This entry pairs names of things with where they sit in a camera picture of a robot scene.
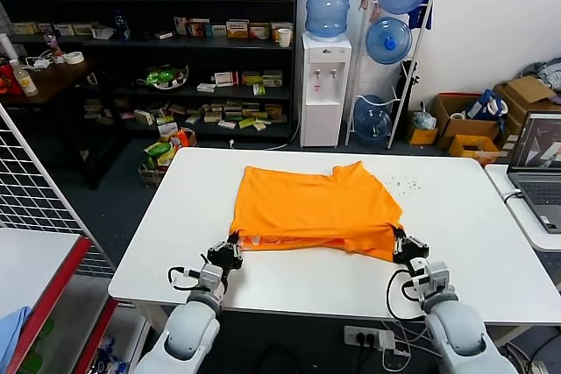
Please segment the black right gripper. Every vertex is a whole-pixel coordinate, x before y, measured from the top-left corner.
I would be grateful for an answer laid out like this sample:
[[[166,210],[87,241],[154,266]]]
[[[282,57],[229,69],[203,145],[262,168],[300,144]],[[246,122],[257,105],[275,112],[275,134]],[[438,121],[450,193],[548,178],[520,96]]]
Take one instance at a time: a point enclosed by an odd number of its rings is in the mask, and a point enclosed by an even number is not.
[[[427,265],[428,245],[421,240],[406,236],[402,228],[393,227],[393,262],[405,265],[408,270],[421,270]]]

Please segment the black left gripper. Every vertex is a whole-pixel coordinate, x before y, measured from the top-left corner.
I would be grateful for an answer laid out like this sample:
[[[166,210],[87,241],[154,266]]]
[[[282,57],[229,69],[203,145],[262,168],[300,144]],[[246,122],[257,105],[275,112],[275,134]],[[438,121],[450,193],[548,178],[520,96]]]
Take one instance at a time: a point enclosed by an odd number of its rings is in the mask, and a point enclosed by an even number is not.
[[[222,279],[226,280],[232,270],[239,270],[243,264],[239,248],[239,235],[230,234],[209,249],[209,261],[223,270]]]

